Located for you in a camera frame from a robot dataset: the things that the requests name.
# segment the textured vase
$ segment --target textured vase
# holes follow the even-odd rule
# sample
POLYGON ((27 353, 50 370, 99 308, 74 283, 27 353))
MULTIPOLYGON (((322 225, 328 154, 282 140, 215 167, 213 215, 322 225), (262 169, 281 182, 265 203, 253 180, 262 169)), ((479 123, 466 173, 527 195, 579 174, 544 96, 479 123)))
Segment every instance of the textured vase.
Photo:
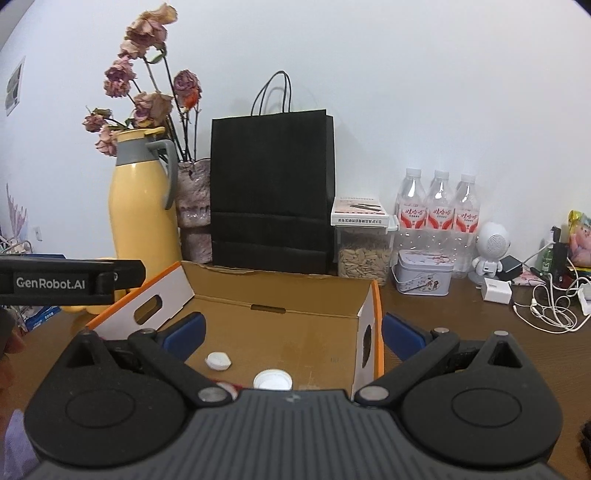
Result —
POLYGON ((176 205, 181 251, 184 260, 195 263, 212 260, 209 167, 209 159, 183 162, 178 167, 176 205))

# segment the wooden desk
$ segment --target wooden desk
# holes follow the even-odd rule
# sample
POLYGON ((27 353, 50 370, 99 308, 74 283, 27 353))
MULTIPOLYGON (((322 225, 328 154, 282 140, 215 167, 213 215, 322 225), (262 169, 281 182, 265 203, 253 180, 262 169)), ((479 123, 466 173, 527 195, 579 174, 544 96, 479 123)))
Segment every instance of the wooden desk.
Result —
MULTIPOLYGON (((531 289, 518 291, 517 296, 525 301, 528 291, 531 289)), ((539 332, 519 320, 508 306, 484 302, 480 291, 469 280, 452 281, 447 297, 406 296, 390 284, 381 289, 381 294, 384 312, 396 313, 426 330, 444 326, 463 339, 482 340, 494 330, 511 332, 562 407, 564 426, 551 465, 566 478, 591 480, 591 469, 579 448, 581 425, 591 419, 591 322, 580 331, 566 335, 539 332)), ((25 337, 27 350, 11 356, 17 380, 9 398, 4 399, 5 416, 14 408, 23 410, 27 406, 62 350, 89 319, 87 314, 76 317, 60 313, 25 337)), ((387 351, 386 369, 398 362, 387 351)))

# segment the cardboard box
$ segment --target cardboard box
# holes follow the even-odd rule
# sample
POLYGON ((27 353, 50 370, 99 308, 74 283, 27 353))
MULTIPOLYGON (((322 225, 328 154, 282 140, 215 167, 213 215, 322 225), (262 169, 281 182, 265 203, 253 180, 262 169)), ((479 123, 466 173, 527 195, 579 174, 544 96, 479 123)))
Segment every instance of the cardboard box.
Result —
POLYGON ((187 360, 201 374, 252 388, 259 371, 286 370, 295 390, 350 395, 384 371, 377 283, 328 275, 171 266, 87 324, 105 339, 166 328, 190 312, 207 321, 204 344, 187 360), (226 352, 232 366, 210 370, 226 352))

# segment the white charger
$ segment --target white charger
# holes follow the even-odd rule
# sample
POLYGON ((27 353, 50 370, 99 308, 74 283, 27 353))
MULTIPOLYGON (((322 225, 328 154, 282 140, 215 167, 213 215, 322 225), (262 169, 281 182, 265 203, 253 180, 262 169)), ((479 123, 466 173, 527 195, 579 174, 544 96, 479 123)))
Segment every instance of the white charger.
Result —
POLYGON ((511 286, 506 281, 495 280, 494 278, 485 277, 484 283, 480 290, 483 300, 494 301, 509 305, 511 301, 511 286))

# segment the black power adapter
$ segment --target black power adapter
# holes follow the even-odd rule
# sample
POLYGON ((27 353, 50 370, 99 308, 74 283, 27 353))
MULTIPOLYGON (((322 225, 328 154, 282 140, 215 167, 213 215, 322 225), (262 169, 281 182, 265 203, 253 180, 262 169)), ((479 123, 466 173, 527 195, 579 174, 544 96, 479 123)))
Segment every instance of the black power adapter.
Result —
POLYGON ((511 281, 523 273, 523 265, 513 255, 507 255, 501 259, 503 270, 496 273, 496 277, 501 281, 511 281))

